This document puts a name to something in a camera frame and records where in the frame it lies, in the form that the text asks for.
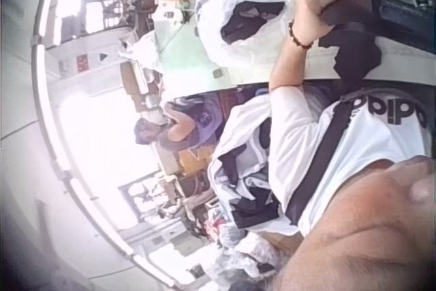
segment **woman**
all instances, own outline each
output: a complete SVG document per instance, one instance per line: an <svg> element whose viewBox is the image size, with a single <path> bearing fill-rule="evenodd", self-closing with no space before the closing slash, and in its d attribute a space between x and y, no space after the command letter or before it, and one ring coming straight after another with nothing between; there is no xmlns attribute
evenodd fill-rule
<svg viewBox="0 0 436 291"><path fill-rule="evenodd" d="M160 147L177 152L206 144L223 123L219 98L205 93L166 103L168 122L158 125L140 119L134 128L136 143L157 142Z"/></svg>

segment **red sign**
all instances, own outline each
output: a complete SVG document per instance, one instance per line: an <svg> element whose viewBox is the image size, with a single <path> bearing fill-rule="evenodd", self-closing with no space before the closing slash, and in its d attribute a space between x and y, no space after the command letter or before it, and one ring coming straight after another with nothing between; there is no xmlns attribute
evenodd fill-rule
<svg viewBox="0 0 436 291"><path fill-rule="evenodd" d="M77 71L79 73L89 70L88 55L80 55L76 57Z"/></svg>

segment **white t-shirt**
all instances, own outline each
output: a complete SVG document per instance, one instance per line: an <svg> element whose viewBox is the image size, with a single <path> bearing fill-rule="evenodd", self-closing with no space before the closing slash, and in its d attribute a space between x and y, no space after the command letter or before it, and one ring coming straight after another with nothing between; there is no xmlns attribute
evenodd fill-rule
<svg viewBox="0 0 436 291"><path fill-rule="evenodd" d="M299 88L281 87L271 94L270 186L283 210L304 178L331 119L327 107L319 121ZM365 166L380 159L401 162L431 154L431 134L421 109L393 95L366 96L354 103L352 119L320 185L298 223L306 236L338 188Z"/></svg>

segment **bracelet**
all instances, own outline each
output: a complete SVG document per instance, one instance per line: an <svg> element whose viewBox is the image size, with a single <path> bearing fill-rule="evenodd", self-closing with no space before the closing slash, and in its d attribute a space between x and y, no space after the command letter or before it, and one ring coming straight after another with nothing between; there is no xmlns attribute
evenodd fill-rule
<svg viewBox="0 0 436 291"><path fill-rule="evenodd" d="M308 46L305 46L304 44L302 44L296 37L295 37L295 35L294 35L294 32L292 31L292 26L294 25L294 21L290 21L289 22L289 35L291 36L291 38L292 38L292 41L294 41L294 43L297 45L297 46L299 46L299 47L301 47L301 48L303 48L304 50L309 50L310 48L312 48L312 46L313 46L313 42L311 43L311 44L309 44Z"/></svg>

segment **shoulder strap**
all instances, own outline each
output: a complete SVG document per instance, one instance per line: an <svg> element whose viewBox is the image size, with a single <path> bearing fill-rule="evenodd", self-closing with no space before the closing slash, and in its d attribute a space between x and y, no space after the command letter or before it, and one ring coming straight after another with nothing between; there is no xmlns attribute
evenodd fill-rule
<svg viewBox="0 0 436 291"><path fill-rule="evenodd" d="M342 139L343 132L348 127L352 109L353 101L340 102L334 108L332 121L327 127L326 133L313 156L309 169L287 205L285 214L293 225L298 224L302 212L320 184Z"/></svg>

